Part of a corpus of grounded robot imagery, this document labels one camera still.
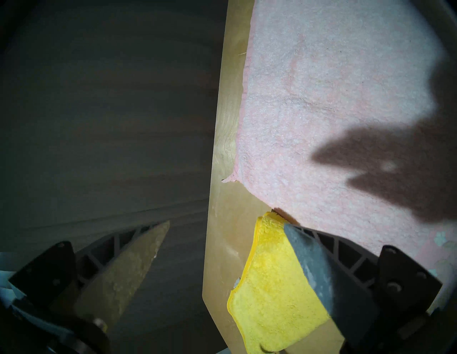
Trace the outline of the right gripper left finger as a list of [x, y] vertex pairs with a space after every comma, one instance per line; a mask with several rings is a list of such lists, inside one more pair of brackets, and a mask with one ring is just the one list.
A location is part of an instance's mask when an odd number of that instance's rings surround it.
[[121, 230], [74, 251], [60, 241], [31, 259], [7, 255], [8, 343], [109, 343], [170, 221]]

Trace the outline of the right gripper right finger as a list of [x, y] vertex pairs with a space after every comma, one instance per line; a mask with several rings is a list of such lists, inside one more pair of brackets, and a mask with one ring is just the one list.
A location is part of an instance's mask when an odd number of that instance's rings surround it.
[[442, 283], [399, 248], [376, 256], [344, 237], [290, 223], [284, 232], [344, 337], [340, 353], [391, 353], [428, 321]]

